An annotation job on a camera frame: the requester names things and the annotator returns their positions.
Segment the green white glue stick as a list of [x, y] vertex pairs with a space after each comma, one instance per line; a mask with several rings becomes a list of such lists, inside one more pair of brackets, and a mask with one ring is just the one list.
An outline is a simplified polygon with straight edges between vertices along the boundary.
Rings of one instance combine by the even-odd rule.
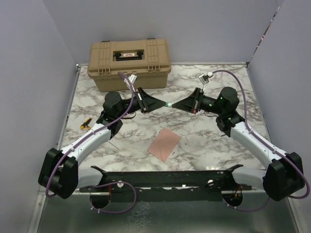
[[172, 104], [167, 102], [165, 106], [171, 108]]

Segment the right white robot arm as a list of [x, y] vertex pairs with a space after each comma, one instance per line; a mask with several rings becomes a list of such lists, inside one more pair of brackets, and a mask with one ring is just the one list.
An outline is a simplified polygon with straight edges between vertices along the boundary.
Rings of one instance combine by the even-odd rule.
[[216, 114], [219, 130], [239, 142], [264, 166], [263, 171], [237, 167], [223, 178], [227, 189], [234, 190], [245, 184], [264, 190], [275, 201], [302, 189], [306, 182], [302, 177], [301, 157], [295, 152], [286, 153], [247, 126], [246, 120], [236, 110], [239, 102], [238, 93], [232, 87], [224, 87], [216, 99], [205, 96], [200, 88], [196, 88], [190, 96], [174, 103], [172, 108], [192, 114], [200, 110]]

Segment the pink paper envelope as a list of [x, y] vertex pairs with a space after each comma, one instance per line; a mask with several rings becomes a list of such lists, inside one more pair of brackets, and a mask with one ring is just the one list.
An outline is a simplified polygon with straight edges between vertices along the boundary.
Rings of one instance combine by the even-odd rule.
[[148, 147], [147, 151], [162, 162], [166, 162], [180, 139], [181, 136], [167, 128], [163, 128]]

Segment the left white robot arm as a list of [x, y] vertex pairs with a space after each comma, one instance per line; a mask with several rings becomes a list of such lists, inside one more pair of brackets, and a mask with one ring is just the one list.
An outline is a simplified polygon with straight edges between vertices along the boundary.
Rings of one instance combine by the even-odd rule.
[[104, 98], [103, 111], [94, 126], [74, 143], [57, 150], [47, 151], [38, 177], [38, 183], [52, 191], [51, 196], [66, 199], [78, 187], [78, 168], [97, 147], [112, 139], [121, 129], [121, 119], [136, 111], [149, 113], [170, 104], [148, 95], [141, 87], [133, 89], [129, 99], [119, 92], [108, 92]]

